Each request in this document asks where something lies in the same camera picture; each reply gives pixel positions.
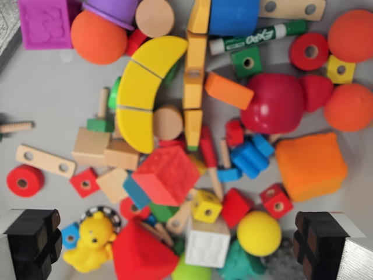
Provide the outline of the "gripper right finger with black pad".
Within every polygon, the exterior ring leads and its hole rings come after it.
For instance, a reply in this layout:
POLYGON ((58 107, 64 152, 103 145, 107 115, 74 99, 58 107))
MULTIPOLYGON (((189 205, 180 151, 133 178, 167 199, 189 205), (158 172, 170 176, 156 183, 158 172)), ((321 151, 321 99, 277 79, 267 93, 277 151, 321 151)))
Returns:
POLYGON ((295 259, 306 279, 372 279, 372 239, 342 212, 295 217, 295 259))

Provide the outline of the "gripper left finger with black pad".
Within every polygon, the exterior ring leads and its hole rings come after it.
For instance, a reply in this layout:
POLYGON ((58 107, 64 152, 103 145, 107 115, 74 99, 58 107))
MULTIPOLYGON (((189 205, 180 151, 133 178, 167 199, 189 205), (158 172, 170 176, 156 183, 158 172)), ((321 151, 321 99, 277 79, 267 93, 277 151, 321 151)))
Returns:
POLYGON ((47 279, 62 250, 57 209, 11 209, 1 218, 1 279, 47 279))

